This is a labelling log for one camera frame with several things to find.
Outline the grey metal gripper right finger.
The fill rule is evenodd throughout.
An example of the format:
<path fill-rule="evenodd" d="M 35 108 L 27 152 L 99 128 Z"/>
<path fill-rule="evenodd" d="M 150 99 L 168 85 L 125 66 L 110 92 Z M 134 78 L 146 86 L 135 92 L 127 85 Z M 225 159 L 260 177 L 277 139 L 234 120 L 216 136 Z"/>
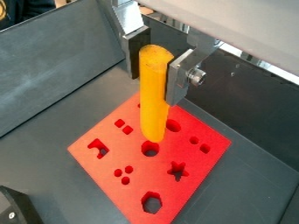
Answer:
<path fill-rule="evenodd" d="M 170 106 L 188 95 L 192 84 L 198 87 L 204 83 L 208 73 L 202 70 L 202 62 L 224 44 L 196 28 L 189 30 L 188 43 L 193 48 L 169 64 L 165 100 Z"/>

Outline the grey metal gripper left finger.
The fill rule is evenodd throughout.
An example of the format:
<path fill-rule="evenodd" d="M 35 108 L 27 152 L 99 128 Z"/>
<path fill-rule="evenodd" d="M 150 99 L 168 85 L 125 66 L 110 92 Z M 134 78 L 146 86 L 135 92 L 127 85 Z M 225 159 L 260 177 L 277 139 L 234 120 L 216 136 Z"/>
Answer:
<path fill-rule="evenodd" d="M 139 51 L 151 42 L 151 29 L 146 26 L 135 0 L 111 0 L 127 70 L 133 79 L 139 77 Z"/>

